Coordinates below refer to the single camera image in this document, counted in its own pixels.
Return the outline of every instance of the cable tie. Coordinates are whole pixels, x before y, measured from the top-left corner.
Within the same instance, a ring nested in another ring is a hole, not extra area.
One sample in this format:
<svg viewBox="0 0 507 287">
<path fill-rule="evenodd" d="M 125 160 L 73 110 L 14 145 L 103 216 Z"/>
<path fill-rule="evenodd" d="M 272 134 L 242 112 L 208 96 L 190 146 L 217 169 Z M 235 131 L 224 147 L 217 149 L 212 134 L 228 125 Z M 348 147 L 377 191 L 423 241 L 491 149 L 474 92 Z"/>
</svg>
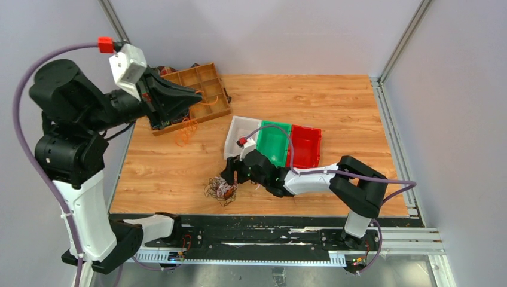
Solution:
<svg viewBox="0 0 507 287">
<path fill-rule="evenodd" d="M 73 214 L 74 214 L 74 212 L 71 210 L 69 213 L 62 213 L 60 215 L 60 218 L 65 219 L 65 218 L 67 218 L 69 216 L 72 216 Z"/>
</svg>

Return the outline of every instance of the wooden floor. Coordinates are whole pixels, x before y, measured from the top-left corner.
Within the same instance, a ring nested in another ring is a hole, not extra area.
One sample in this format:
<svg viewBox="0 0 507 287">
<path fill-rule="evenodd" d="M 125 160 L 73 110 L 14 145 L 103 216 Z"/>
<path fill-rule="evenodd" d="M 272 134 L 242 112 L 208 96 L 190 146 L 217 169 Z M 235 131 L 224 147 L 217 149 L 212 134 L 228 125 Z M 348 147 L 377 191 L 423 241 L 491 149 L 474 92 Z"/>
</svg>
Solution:
<svg viewBox="0 0 507 287">
<path fill-rule="evenodd" d="M 320 165 L 352 155 L 396 178 L 386 135 L 367 76 L 224 75 L 232 115 L 322 129 Z M 189 145 L 175 132 L 155 137 L 146 118 L 138 120 L 111 212 L 345 216 L 335 195 L 310 193 L 282 199 L 244 183 L 226 207 L 206 198 L 208 179 L 225 167 L 224 142 L 232 115 L 199 124 Z M 387 193 L 398 189 L 390 185 Z M 407 216 L 402 196 L 383 206 L 383 216 Z"/>
</svg>

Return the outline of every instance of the tangled wire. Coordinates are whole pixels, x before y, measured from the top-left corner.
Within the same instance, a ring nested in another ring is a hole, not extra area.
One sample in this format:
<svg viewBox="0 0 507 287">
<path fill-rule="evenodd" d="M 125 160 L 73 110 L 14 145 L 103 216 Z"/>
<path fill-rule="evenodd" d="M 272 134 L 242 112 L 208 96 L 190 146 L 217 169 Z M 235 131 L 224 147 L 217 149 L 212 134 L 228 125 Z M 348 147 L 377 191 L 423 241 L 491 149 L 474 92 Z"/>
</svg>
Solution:
<svg viewBox="0 0 507 287">
<path fill-rule="evenodd" d="M 227 206 L 236 199 L 237 186 L 237 182 L 234 185 L 228 185 L 225 179 L 217 176 L 209 179 L 204 187 L 204 195 L 217 199 L 222 206 Z"/>
</svg>

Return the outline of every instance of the metal floor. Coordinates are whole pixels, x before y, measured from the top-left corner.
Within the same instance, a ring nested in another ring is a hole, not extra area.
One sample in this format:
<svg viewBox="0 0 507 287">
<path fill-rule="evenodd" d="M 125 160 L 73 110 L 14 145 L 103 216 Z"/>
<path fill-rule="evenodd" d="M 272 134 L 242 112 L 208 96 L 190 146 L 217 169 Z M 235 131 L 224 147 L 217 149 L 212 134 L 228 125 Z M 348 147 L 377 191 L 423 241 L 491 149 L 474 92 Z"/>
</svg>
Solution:
<svg viewBox="0 0 507 287">
<path fill-rule="evenodd" d="M 109 287 L 116 272 L 96 274 L 91 286 Z M 426 255 L 379 257 L 371 269 L 356 277 L 334 267 L 270 267 L 238 265 L 183 265 L 170 272 L 145 270 L 134 263 L 124 266 L 120 287 L 311 287 L 311 286 L 436 286 Z"/>
</svg>

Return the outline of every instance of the red connector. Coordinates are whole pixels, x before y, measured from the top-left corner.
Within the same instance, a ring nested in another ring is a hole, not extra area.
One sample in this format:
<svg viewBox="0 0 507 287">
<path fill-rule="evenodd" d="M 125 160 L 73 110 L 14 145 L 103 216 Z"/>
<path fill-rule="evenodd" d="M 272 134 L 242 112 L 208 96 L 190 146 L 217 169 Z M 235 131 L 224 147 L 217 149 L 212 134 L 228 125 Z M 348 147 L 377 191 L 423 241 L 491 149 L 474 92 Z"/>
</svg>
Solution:
<svg viewBox="0 0 507 287">
<path fill-rule="evenodd" d="M 243 147 L 243 145 L 245 145 L 245 144 L 246 144 L 246 138 L 245 138 L 245 137 L 241 137 L 241 138 L 239 138 L 239 140 L 236 142 L 236 144 L 238 144 L 238 146 L 239 146 L 240 148 L 242 148 L 242 147 Z"/>
<path fill-rule="evenodd" d="M 114 42 L 110 37 L 99 37 L 99 51 L 101 53 L 114 53 Z"/>
</svg>

